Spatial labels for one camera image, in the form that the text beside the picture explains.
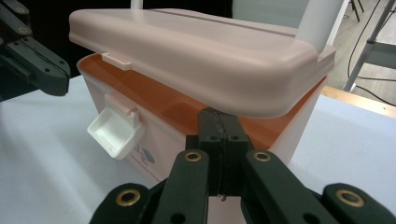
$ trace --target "container lid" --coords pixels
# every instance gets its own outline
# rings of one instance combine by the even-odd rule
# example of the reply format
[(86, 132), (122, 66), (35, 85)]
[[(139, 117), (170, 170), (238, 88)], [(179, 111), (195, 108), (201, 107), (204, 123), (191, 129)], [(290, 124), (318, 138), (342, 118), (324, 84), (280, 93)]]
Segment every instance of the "container lid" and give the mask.
[(333, 67), (296, 29), (181, 9), (84, 9), (70, 16), (70, 40), (219, 111), (286, 114)]

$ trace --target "floor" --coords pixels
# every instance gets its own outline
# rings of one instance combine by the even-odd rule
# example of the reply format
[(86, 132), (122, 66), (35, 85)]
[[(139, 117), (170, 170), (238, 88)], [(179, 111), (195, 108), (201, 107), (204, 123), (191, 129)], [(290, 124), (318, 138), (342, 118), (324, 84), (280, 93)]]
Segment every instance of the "floor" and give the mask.
[[(352, 10), (351, 4), (346, 9), (345, 16), (334, 40), (333, 45), (337, 48), (337, 53), (335, 56), (335, 67), (330, 72), (330, 78), (328, 86), (334, 87), (336, 89), (343, 89), (344, 85), (347, 83), (347, 68), (350, 55), (358, 41), (359, 35), (370, 18), (373, 12), (377, 0), (361, 0), (364, 8), (364, 12), (361, 11), (359, 5), (357, 5), (359, 16), (361, 21), (358, 22), (355, 12)], [(380, 1), (373, 17), (369, 21), (367, 28), (361, 36), (358, 46), (352, 56), (350, 63), (350, 73), (355, 66), (356, 61), (361, 55), (362, 49), (364, 48), (366, 40), (370, 37), (375, 25), (382, 14), (384, 7), (388, 1)], [(394, 13), (388, 23), (381, 30), (378, 39), (381, 42), (387, 42), (396, 44), (396, 13)], [(371, 91), (383, 100), (396, 105), (396, 70), (388, 69), (385, 67), (380, 67), (372, 64), (366, 63), (359, 73), (360, 77), (375, 77), (375, 78), (388, 78), (394, 79), (394, 81), (379, 81), (379, 80), (367, 80), (358, 78), (356, 84), (360, 87)], [(375, 98), (372, 94), (364, 91), (360, 88), (354, 88), (351, 93), (380, 101)]]

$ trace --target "plastic storage container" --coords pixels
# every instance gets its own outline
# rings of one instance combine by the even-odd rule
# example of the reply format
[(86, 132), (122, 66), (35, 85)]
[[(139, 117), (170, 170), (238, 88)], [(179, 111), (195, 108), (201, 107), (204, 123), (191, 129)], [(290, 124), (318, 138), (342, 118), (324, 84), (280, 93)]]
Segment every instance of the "plastic storage container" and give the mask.
[(318, 54), (297, 34), (180, 9), (74, 12), (70, 39), (100, 53), (78, 64), (101, 113), (90, 133), (160, 181), (210, 106), (238, 116), (255, 148), (289, 163), (335, 53)]
[[(103, 129), (117, 126), (117, 122), (105, 124), (100, 119), (108, 108), (119, 111), (115, 116), (122, 114), (126, 124), (131, 122), (126, 115), (134, 111), (145, 127), (146, 131), (138, 143), (127, 148), (130, 152), (126, 159), (154, 183), (168, 177), (176, 154), (184, 150), (185, 136), (197, 134), (198, 112), (207, 105), (135, 71), (122, 71), (104, 62), (99, 54), (82, 59), (78, 69), (101, 113), (97, 120), (100, 120)], [(289, 163), (324, 84), (323, 79), (284, 116), (273, 119), (240, 118), (254, 147), (270, 149), (283, 162)], [(122, 145), (120, 141), (124, 139), (124, 145), (127, 145), (128, 137), (123, 137), (125, 129), (118, 127), (124, 131), (119, 137), (114, 136), (119, 133), (115, 131), (102, 135), (102, 138), (107, 142), (117, 141), (118, 145)]]

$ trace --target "table surface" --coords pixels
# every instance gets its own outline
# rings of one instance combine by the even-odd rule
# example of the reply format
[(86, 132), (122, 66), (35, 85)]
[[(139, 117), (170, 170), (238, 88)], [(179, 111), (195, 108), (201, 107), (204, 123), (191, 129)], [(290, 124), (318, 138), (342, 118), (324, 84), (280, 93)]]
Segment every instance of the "table surface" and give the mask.
[[(87, 133), (96, 116), (82, 77), (65, 97), (34, 91), (0, 103), (0, 223), (88, 223), (116, 186), (150, 186)], [(396, 119), (320, 96), (289, 168), (316, 192), (347, 183), (396, 214), (395, 128)]]

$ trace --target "white plastic tab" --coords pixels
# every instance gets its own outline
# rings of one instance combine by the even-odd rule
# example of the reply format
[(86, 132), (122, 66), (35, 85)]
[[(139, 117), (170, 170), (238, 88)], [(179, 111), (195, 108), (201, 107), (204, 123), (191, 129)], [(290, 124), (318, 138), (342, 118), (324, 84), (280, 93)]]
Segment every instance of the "white plastic tab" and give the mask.
[(125, 63), (119, 59), (116, 59), (112, 56), (110, 56), (109, 53), (103, 53), (102, 54), (102, 60), (104, 62), (110, 63), (116, 67), (118, 67), (119, 69), (121, 69), (122, 71), (127, 71), (127, 70), (131, 70), (132, 69), (132, 64), (131, 63)]
[(88, 127), (88, 133), (117, 160), (124, 159), (145, 132), (136, 111), (125, 114), (125, 107), (107, 104), (98, 118)]

